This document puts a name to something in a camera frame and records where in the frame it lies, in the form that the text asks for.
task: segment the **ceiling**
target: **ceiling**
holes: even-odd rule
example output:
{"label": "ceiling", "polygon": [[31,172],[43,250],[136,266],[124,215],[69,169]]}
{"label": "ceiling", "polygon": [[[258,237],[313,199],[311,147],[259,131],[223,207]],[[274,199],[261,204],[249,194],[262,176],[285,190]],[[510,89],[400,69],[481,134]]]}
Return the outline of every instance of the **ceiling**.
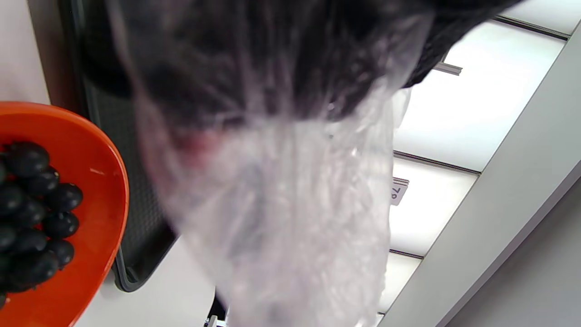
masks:
{"label": "ceiling", "polygon": [[[571,34],[581,17],[581,1],[528,0],[503,15]],[[487,22],[449,52],[446,63],[462,67],[460,76],[432,71],[411,89],[394,149],[419,160],[394,160],[394,177],[410,181],[401,203],[390,212],[392,249],[405,255],[389,256],[379,312],[389,310],[423,258],[430,257],[565,43]]]}
{"label": "ceiling", "polygon": [[527,0],[503,13],[504,16],[573,34],[581,19],[579,0]]}

